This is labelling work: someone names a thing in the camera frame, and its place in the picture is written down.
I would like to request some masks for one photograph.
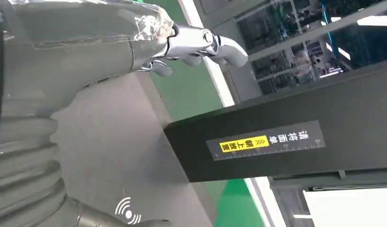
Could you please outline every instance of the plastic wrap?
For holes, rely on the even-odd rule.
[[[163,42],[174,22],[157,5],[131,0],[0,0],[6,45],[35,48]]]

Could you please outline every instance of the gray floor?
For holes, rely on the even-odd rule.
[[[210,227],[214,204],[204,204],[202,185],[189,184],[162,130],[169,121],[164,106],[150,77],[140,76],[86,88],[54,115],[68,195],[111,214],[131,197],[131,211],[142,221]]]

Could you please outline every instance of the yellow label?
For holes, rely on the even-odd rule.
[[[254,148],[264,148],[268,146],[269,141],[267,140],[267,136],[257,136],[220,143],[220,147],[223,153]]]

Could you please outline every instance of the green floor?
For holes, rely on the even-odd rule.
[[[176,23],[186,24],[177,0],[145,0],[145,3],[160,5]],[[174,70],[173,76],[161,78],[153,75],[153,80],[173,121],[222,108],[204,64],[196,68],[180,61],[168,64]],[[215,203],[218,203],[217,227],[264,226],[244,180],[205,184]]]

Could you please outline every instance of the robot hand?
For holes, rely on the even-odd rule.
[[[243,67],[248,61],[247,53],[237,42],[213,34],[209,29],[174,25],[173,30],[163,51],[155,54],[138,71],[154,71],[162,77],[170,76],[173,71],[163,59],[182,60],[190,66],[198,66],[203,57],[219,64],[226,61],[234,67]]]

